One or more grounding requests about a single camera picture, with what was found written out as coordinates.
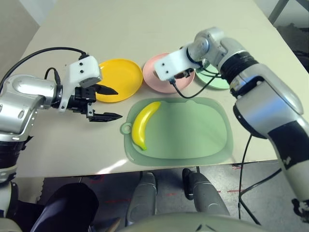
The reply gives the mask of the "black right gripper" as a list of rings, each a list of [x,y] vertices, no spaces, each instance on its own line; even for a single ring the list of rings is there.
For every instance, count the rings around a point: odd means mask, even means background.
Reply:
[[[184,70],[183,72],[180,72],[180,73],[174,75],[174,78],[175,79],[182,79],[184,77],[187,78],[191,75],[192,72],[194,72],[194,69],[189,68],[189,69]]]

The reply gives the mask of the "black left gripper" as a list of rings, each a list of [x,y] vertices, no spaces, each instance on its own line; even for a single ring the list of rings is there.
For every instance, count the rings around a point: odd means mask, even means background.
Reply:
[[[101,95],[118,95],[111,87],[95,84],[94,87],[76,87],[74,94],[70,96],[70,110],[86,115],[90,122],[110,122],[122,118],[116,113],[96,114],[92,104],[96,101],[96,93]]]

